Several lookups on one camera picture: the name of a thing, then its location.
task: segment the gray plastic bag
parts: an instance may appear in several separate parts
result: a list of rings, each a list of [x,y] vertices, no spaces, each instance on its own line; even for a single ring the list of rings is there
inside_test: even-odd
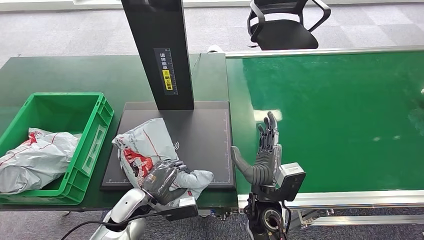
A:
[[[29,140],[0,158],[0,193],[39,190],[68,168],[81,134],[30,128]]]
[[[145,178],[154,166],[165,160],[179,159],[163,118],[150,119],[134,129],[118,134],[112,143],[118,148],[118,158],[125,175],[137,189],[143,187]],[[191,196],[197,199],[213,179],[214,174],[210,171],[180,171],[169,190],[187,190],[168,205],[176,207],[180,199]]]

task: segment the chair backrest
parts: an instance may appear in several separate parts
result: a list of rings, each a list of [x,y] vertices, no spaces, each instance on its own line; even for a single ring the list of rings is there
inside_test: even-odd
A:
[[[263,14],[301,15],[308,0],[254,0]]]

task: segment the robotic arm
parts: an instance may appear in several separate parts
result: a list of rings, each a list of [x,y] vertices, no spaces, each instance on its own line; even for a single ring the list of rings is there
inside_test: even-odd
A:
[[[265,129],[261,125],[258,127],[259,149],[255,164],[248,164],[236,146],[231,147],[231,159],[251,184],[248,205],[244,208],[251,239],[286,240],[291,212],[285,201],[295,199],[306,174],[297,163],[281,165],[283,148],[278,144],[277,121],[270,111],[263,121]],[[288,213],[287,224],[282,207]]]
[[[155,210],[154,215],[166,216],[169,221],[195,217],[198,209],[194,197],[182,198],[179,207],[165,206],[180,197],[185,188],[170,191],[169,188],[179,171],[186,166],[182,161],[166,160],[155,166],[146,177],[143,189],[129,190],[107,213],[105,223],[117,224],[136,218],[121,225],[101,225],[90,238],[91,240],[141,240],[143,239],[146,220],[142,216]]]

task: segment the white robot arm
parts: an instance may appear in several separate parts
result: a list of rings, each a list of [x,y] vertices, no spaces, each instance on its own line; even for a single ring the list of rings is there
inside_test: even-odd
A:
[[[69,231],[62,240],[75,229],[90,223],[101,224],[91,240],[142,240],[146,227],[145,217],[162,215],[168,221],[174,221],[197,216],[199,213],[192,196],[181,198],[178,207],[166,206],[186,191],[185,188],[169,190],[178,172],[184,168],[183,162],[175,160],[165,160],[155,165],[144,179],[143,189],[129,190],[107,213],[103,222],[84,222]]]

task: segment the green table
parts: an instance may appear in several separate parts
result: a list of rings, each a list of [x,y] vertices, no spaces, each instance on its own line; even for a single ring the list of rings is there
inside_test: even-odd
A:
[[[227,54],[233,144],[253,163],[273,111],[282,162],[306,172],[292,209],[424,206],[423,49]]]
[[[194,66],[198,54],[190,56]],[[195,101],[228,101],[224,54],[202,54],[192,68]],[[0,69],[0,134],[34,92],[102,92],[115,111],[84,200],[77,206],[2,205],[2,209],[88,211],[112,208],[126,191],[99,191],[125,102],[154,102],[138,55],[13,57]],[[237,206],[235,191],[205,190],[198,207]]]
[[[307,172],[292,209],[424,206],[423,63],[424,47],[203,54],[192,73],[194,99],[229,99],[233,143],[251,163],[256,126],[274,112],[283,163]],[[124,192],[98,188],[124,103],[153,101],[139,57],[11,58],[0,91],[0,133],[33,92],[105,94],[115,116],[84,201],[72,210],[111,208]],[[236,184],[237,191],[205,191],[199,207],[243,208],[250,185],[238,171]]]

